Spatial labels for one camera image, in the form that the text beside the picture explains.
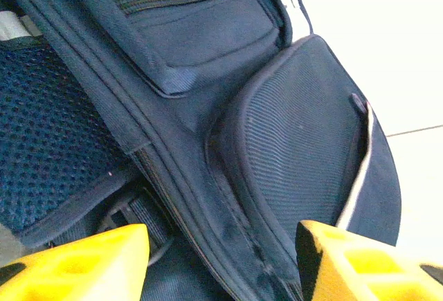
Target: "white floor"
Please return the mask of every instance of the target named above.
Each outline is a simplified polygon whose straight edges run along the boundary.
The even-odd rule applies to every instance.
[[[397,247],[443,264],[443,0],[303,0],[389,136]]]

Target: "mesh back panel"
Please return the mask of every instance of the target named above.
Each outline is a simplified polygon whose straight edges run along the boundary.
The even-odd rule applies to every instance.
[[[50,47],[0,49],[0,77],[0,222],[18,232],[123,153]]]
[[[246,108],[245,139],[253,178],[294,239],[301,219],[334,224],[347,199],[350,143],[361,122],[356,87],[325,55],[297,53],[256,91]]]

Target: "navy blue backpack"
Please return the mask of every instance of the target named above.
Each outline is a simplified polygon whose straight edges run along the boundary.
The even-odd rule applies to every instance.
[[[43,33],[0,42],[0,222],[29,249],[141,221],[142,300],[252,301],[302,300],[302,219],[395,245],[386,137],[302,0],[1,1]]]

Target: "front pocket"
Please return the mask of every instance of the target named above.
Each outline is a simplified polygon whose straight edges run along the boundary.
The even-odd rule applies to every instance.
[[[181,9],[163,12],[166,9],[155,8],[138,13],[132,22],[169,67],[210,62],[256,42],[273,30],[256,0],[205,0],[177,8]]]
[[[279,28],[258,0],[83,2],[168,96],[240,76],[276,50]]]

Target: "white stripe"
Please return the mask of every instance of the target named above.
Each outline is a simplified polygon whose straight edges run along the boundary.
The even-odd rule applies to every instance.
[[[298,0],[281,0],[291,21],[292,42],[310,34],[309,23],[298,5]]]
[[[369,163],[372,157],[372,133],[374,131],[374,112],[372,111],[371,105],[366,104],[368,108],[368,147],[366,151],[365,158],[363,158],[357,177],[352,184],[351,192],[347,198],[346,205],[338,218],[336,227],[343,230],[347,230],[351,222],[352,215],[354,214],[357,200],[361,192],[361,188],[365,182],[366,174],[368,173]]]
[[[0,41],[29,36],[30,33],[14,12],[9,10],[0,12]]]

